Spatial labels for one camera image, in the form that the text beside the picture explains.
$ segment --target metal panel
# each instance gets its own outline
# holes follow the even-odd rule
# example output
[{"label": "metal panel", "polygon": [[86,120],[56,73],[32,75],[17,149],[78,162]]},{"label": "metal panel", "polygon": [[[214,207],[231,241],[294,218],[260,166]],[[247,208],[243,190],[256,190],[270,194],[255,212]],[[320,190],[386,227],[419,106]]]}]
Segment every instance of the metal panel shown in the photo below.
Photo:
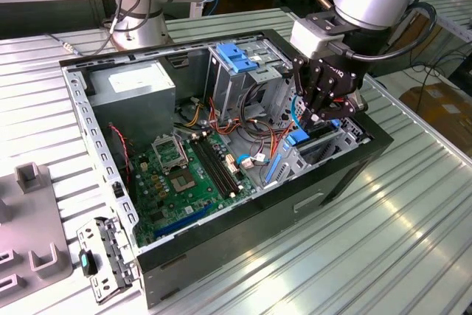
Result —
[{"label": "metal panel", "polygon": [[[261,10],[168,26],[177,41],[264,27],[288,39],[293,19]],[[60,37],[92,51],[104,35]],[[137,287],[97,306],[78,268],[74,232],[107,209],[65,89],[50,87],[60,76],[57,59],[37,59],[46,47],[53,58],[67,57],[44,36],[0,41],[0,174],[29,160],[49,165],[75,270],[6,314],[460,314],[472,300],[472,162],[367,80],[368,114],[395,141],[339,199],[156,308],[146,309]]]},{"label": "metal panel", "polygon": [[421,0],[436,9],[437,24],[465,42],[472,41],[472,0]]}]

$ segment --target open computer tower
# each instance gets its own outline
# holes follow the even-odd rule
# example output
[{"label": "open computer tower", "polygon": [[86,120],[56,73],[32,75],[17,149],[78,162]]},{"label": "open computer tower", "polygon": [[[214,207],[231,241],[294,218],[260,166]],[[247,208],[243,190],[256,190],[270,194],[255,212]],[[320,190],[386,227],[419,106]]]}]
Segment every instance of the open computer tower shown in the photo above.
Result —
[{"label": "open computer tower", "polygon": [[392,138],[366,114],[297,126],[273,30],[66,60],[111,218],[77,231],[98,303],[150,308],[337,198]]}]

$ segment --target blue latch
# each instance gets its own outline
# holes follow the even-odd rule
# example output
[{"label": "blue latch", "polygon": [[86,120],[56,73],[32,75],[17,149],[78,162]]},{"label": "blue latch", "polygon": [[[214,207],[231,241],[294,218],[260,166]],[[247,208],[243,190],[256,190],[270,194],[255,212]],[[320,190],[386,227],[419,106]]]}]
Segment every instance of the blue latch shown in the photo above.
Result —
[{"label": "blue latch", "polygon": [[341,121],[340,120],[331,120],[331,124],[334,127],[339,128],[339,126],[341,125]]},{"label": "blue latch", "polygon": [[249,60],[244,51],[235,44],[218,44],[216,50],[237,73],[258,68],[257,63]]},{"label": "blue latch", "polygon": [[301,129],[297,129],[296,131],[290,132],[287,135],[287,141],[292,147],[300,142],[303,142],[304,140],[307,140],[308,138],[310,137]]}]

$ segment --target motherboard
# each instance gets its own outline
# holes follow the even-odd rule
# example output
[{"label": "motherboard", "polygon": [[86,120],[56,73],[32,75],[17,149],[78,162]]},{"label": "motherboard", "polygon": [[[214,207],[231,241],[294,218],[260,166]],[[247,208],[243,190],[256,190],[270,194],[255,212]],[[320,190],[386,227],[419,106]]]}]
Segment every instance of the motherboard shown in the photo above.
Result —
[{"label": "motherboard", "polygon": [[[135,236],[140,247],[256,192],[251,180],[232,165],[231,154],[217,134],[172,146],[173,139],[131,158],[137,167]],[[162,166],[180,156],[185,157],[185,165],[180,161],[170,170],[169,165]]]}]

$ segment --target yellow wire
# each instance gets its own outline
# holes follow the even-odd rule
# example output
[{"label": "yellow wire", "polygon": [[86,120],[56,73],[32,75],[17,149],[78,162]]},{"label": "yellow wire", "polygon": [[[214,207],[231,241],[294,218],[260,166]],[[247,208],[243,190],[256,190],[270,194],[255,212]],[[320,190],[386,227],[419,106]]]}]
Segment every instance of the yellow wire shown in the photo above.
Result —
[{"label": "yellow wire", "polygon": [[198,104],[197,109],[195,110],[195,116],[193,117],[193,120],[188,122],[187,124],[185,124],[184,125],[185,127],[192,127],[193,125],[195,125],[197,123],[198,113],[200,112],[200,107],[201,107],[201,104]]}]

